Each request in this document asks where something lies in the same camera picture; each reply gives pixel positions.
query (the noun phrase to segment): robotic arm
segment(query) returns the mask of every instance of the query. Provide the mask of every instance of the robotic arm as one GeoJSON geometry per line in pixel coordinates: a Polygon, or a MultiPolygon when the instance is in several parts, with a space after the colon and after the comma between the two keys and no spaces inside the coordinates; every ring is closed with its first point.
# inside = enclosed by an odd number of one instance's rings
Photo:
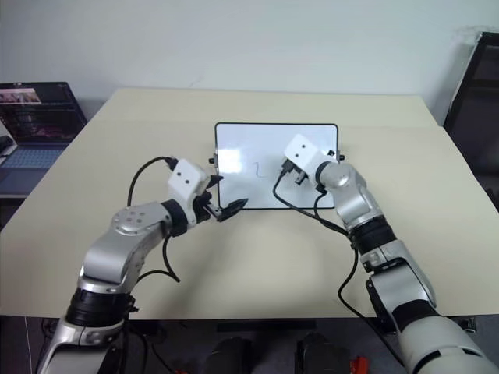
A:
{"type": "Polygon", "coordinates": [[[115,372],[119,352],[112,346],[128,312],[145,258],[161,240],[179,236],[210,216],[224,221],[247,199],[221,209],[206,189],[221,177],[207,175],[187,160],[167,157],[172,169],[169,200],[128,206],[111,220],[108,231],[87,252],[67,313],[57,325],[39,373],[115,372]]]}
{"type": "Polygon", "coordinates": [[[324,155],[297,135],[285,150],[282,173],[295,170],[334,198],[352,248],[371,273],[366,286],[378,316],[395,325],[409,374],[498,374],[471,338],[448,318],[439,316],[430,281],[397,239],[366,181],[350,164],[324,155]]]}

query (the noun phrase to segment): beige tabletop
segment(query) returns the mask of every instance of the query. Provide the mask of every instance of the beige tabletop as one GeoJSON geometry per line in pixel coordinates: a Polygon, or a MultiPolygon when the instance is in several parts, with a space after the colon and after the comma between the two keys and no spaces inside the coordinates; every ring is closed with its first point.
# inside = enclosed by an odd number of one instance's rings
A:
{"type": "MultiPolygon", "coordinates": [[[[498,313],[499,216],[418,97],[118,91],[58,159],[0,236],[2,314],[60,316],[85,252],[125,206],[136,169],[185,157],[210,169],[214,123],[334,122],[395,234],[431,279],[440,313],[498,313]]],[[[134,203],[167,198],[154,165],[134,203]]],[[[335,219],[334,211],[324,212],[335,219]]],[[[148,277],[133,291],[142,319],[350,316],[336,297],[352,265],[345,238],[287,210],[243,211],[174,238],[182,282],[148,277]]],[[[161,250],[143,271],[162,268],[161,250]]],[[[373,314],[359,270],[345,297],[373,314]]]]}

